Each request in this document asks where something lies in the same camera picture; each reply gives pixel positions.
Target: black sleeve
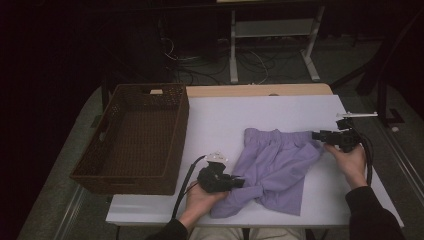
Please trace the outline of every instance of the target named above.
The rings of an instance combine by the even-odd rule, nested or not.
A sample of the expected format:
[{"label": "black sleeve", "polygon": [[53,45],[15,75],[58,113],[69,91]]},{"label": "black sleeve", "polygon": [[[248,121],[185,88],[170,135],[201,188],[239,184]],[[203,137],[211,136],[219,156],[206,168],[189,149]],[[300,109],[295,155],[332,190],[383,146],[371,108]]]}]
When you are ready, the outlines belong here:
[{"label": "black sleeve", "polygon": [[346,195],[349,205],[350,240],[405,239],[395,216],[384,209],[371,187],[359,187]]},{"label": "black sleeve", "polygon": [[150,235],[146,240],[184,240],[187,229],[177,219],[171,219],[158,233]]}]

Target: wrinkled fabric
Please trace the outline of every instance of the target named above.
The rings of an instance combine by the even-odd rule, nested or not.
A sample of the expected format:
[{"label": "wrinkled fabric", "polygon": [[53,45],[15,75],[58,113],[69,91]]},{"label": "wrinkled fabric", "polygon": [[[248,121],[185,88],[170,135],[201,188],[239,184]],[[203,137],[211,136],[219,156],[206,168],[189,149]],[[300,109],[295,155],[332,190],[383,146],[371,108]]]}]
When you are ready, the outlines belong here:
[{"label": "wrinkled fabric", "polygon": [[252,199],[265,208],[299,216],[305,175],[321,153],[309,131],[246,129],[244,149],[232,172],[245,179],[243,188],[233,189],[216,203],[211,217],[236,215]]}]

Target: black cable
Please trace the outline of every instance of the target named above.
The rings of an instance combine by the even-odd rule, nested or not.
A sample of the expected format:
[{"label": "black cable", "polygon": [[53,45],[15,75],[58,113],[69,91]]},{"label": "black cable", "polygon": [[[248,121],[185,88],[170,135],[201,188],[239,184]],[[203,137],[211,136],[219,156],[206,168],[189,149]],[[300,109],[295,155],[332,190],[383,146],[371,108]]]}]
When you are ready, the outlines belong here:
[{"label": "black cable", "polygon": [[177,75],[175,76],[175,73],[173,73],[175,82],[177,83],[182,83],[181,79],[180,79],[180,72],[177,71]]},{"label": "black cable", "polygon": [[[178,67],[186,69],[186,67],[201,67],[201,66],[203,66],[203,65],[199,65],[199,66],[181,66],[181,64],[180,64],[180,66],[178,66]],[[224,66],[222,66],[217,72],[202,73],[202,74],[206,74],[206,75],[217,75],[217,74],[220,74],[220,73],[224,72],[225,69],[227,68],[227,66],[228,66],[228,61],[224,61]]]},{"label": "black cable", "polygon": [[[267,55],[265,55],[263,53],[258,53],[258,55],[262,54],[263,55],[262,57],[265,57],[265,58],[270,59],[270,60],[271,59],[277,59],[277,56],[280,53],[286,52],[284,50],[284,48],[286,47],[286,41],[287,41],[287,38],[284,38],[283,43],[278,46],[278,49],[277,49],[277,51],[275,51],[275,53],[274,53],[273,56],[269,57],[269,56],[267,56]],[[247,45],[247,44],[243,44],[243,43],[237,43],[237,45],[238,45],[237,48],[239,48],[239,49],[246,49],[247,47],[250,47],[251,46],[251,44],[248,44]],[[259,50],[257,44],[253,44],[253,48],[255,49],[255,51],[256,50]]]},{"label": "black cable", "polygon": [[121,231],[121,226],[118,226],[117,228],[116,228],[116,235],[115,235],[115,239],[116,240],[119,240],[119,232]]},{"label": "black cable", "polygon": [[330,229],[325,229],[324,233],[322,234],[320,240],[324,240],[327,237],[328,231],[330,231]]},{"label": "black cable", "polygon": [[[289,62],[289,60],[291,60],[291,59],[293,59],[294,57],[296,57],[297,55],[299,55],[299,51],[296,51],[296,53],[293,53],[292,55],[290,55],[290,56],[288,56],[288,57],[284,57],[284,58],[276,58],[276,57],[271,57],[272,59],[285,59],[286,61],[281,65],[281,66],[279,66],[279,68],[278,68],[278,70],[281,70],[281,69],[283,69],[286,65],[287,65],[287,63]],[[237,56],[242,56],[243,58],[244,58],[244,60],[242,59],[242,58],[237,58],[237,60],[238,60],[238,63],[240,63],[240,65],[243,67],[243,68],[245,68],[247,71],[250,71],[250,72],[254,72],[254,73],[263,73],[265,70],[264,70],[264,68],[263,68],[263,66],[262,66],[262,63],[261,62],[256,62],[256,61],[253,61],[253,60],[250,60],[250,59],[247,59],[243,54],[240,54],[240,55],[237,55]],[[273,62],[273,66],[267,66],[267,69],[272,69],[272,68],[274,68],[276,65],[275,65],[275,61],[274,60],[272,60],[272,62]],[[246,66],[246,64],[249,64],[249,65],[251,65],[251,66],[253,66],[253,67],[257,67],[257,68],[259,68],[259,69],[262,69],[262,71],[256,71],[256,70],[253,70],[253,69],[251,69],[251,68],[249,68],[249,67],[247,67]],[[278,76],[280,76],[280,75],[269,75],[268,77],[278,77]]]},{"label": "black cable", "polygon": [[[261,53],[260,51],[256,51],[256,50],[259,50],[258,49],[258,47],[256,46],[256,45],[254,45],[253,46],[253,48],[255,49],[255,53],[257,54],[257,55],[259,55],[259,56],[261,56],[263,59],[265,59],[265,60],[262,60],[264,63],[266,63],[266,62],[268,62],[268,61],[274,61],[274,60],[278,60],[278,59],[291,59],[291,58],[293,58],[293,56],[288,56],[288,57],[277,57],[278,55],[280,55],[281,53],[285,53],[285,52],[287,52],[287,51],[285,51],[284,50],[284,48],[286,47],[285,45],[286,45],[286,41],[287,41],[287,38],[284,38],[284,40],[283,40],[283,43],[281,44],[281,46],[279,47],[279,49],[272,55],[272,56],[267,56],[266,54],[264,54],[264,53]],[[244,47],[240,47],[240,46],[238,46],[238,47],[236,47],[236,49],[241,49],[241,50],[246,50],[246,51],[249,51],[249,50],[247,50],[246,48],[244,48]],[[295,54],[294,54],[294,56],[296,56],[297,54],[299,54],[299,51],[301,50],[302,48],[298,48],[295,52]]]},{"label": "black cable", "polygon": [[367,137],[364,134],[362,134],[362,137],[368,142],[368,146],[369,146],[370,151],[371,151],[371,159],[374,159],[374,145],[372,144],[371,139],[369,139],[369,137]]},{"label": "black cable", "polygon": [[212,79],[213,81],[215,81],[218,85],[225,84],[224,82],[219,81],[218,79],[216,79],[216,78],[214,78],[214,77],[212,77],[212,76],[210,76],[210,75],[208,75],[206,73],[201,73],[201,72],[193,71],[193,70],[190,70],[190,69],[186,69],[184,67],[179,67],[179,70],[180,71],[183,71],[183,72],[187,72],[187,73],[192,73],[192,74],[197,74],[197,75],[201,75],[201,76],[204,76],[204,77],[208,77],[208,78]]},{"label": "black cable", "polygon": [[[249,51],[249,50],[244,50],[244,51],[247,51],[247,52],[249,52],[250,54],[253,54],[253,51]],[[242,57],[242,58],[244,58],[244,61],[246,62],[246,63],[248,63],[249,65],[251,65],[251,66],[254,66],[254,67],[257,67],[257,68],[261,68],[261,69],[263,69],[263,65],[262,65],[262,63],[265,65],[265,63],[267,63],[267,62],[271,62],[271,66],[268,66],[268,65],[266,65],[266,67],[267,67],[267,69],[272,69],[272,68],[274,68],[275,66],[276,66],[276,64],[275,64],[275,61],[274,60],[272,60],[272,59],[268,59],[268,60],[262,60],[262,58],[261,58],[261,60],[262,60],[262,62],[261,61],[255,61],[255,60],[252,60],[252,59],[249,59],[248,57],[246,57],[246,55],[245,55],[245,53],[241,53],[241,54],[237,54],[237,56],[236,57]]]},{"label": "black cable", "polygon": [[196,80],[198,80],[198,78],[196,77],[196,76],[194,76],[192,73],[187,73],[189,76],[190,76],[190,78],[191,78],[191,81],[190,81],[190,83],[188,84],[189,86],[193,86],[193,83],[194,83],[194,80],[196,79]]},{"label": "black cable", "polygon": [[178,207],[180,206],[181,200],[183,200],[183,197],[185,195],[185,189],[187,188],[188,181],[190,180],[191,174],[193,173],[194,168],[196,167],[196,164],[202,160],[206,155],[203,155],[196,159],[194,163],[191,164],[190,168],[188,169],[187,175],[184,179],[183,185],[181,186],[180,193],[178,194],[177,201],[175,202],[174,211],[172,212],[172,218],[176,218]]},{"label": "black cable", "polygon": [[278,70],[281,70],[281,69],[285,68],[286,65],[289,63],[290,60],[294,59],[295,57],[299,56],[300,54],[302,54],[302,51],[301,51],[301,49],[298,49],[297,51],[295,51],[290,56],[288,56],[286,58],[282,58],[282,59],[285,59],[286,61],[282,64],[282,66]]},{"label": "black cable", "polygon": [[[219,61],[219,59],[223,58],[223,57],[228,57],[228,49],[222,51],[222,53],[219,53],[217,56],[217,60]],[[187,57],[187,58],[183,58],[183,59],[179,59],[179,65],[180,66],[184,66],[184,67],[203,67],[203,66],[207,66],[207,65],[211,65],[213,64],[215,61],[210,61],[208,59],[204,59],[201,56],[198,57]]]},{"label": "black cable", "polygon": [[196,182],[195,184],[193,184],[192,186],[188,187],[187,190],[184,192],[184,195],[187,194],[194,186],[196,186],[197,184],[199,184],[199,182]]},{"label": "black cable", "polygon": [[369,138],[367,138],[364,134],[361,134],[353,125],[347,124],[355,133],[359,136],[362,147],[365,151],[365,160],[367,166],[367,184],[371,186],[372,182],[372,166],[373,166],[373,154],[369,145]]}]

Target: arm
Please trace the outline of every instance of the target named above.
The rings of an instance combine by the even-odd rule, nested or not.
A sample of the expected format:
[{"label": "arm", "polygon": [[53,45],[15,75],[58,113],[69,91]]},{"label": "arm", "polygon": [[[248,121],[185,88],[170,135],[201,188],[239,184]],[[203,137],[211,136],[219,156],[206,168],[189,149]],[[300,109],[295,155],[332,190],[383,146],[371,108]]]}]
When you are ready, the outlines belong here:
[{"label": "arm", "polygon": [[374,191],[366,183],[365,153],[362,146],[356,146],[349,153],[328,144],[324,147],[334,155],[351,187],[351,191],[346,195],[351,211],[350,239],[405,239],[396,218],[381,206]]},{"label": "arm", "polygon": [[186,209],[177,219],[171,219],[158,233],[146,240],[183,240],[196,222],[207,214],[213,205],[227,196],[227,192],[206,193],[198,184],[190,184],[186,200]]}]

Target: person's left hand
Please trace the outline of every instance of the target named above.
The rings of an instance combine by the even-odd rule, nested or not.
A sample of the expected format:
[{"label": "person's left hand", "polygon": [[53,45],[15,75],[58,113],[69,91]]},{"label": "person's left hand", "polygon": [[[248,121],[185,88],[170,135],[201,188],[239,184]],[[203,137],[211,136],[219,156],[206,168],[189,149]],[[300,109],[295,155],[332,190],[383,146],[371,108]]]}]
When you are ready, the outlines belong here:
[{"label": "person's left hand", "polygon": [[179,218],[179,221],[187,228],[191,229],[200,217],[207,214],[213,205],[225,198],[228,192],[207,193],[197,182],[190,183],[187,188],[186,208]]}]

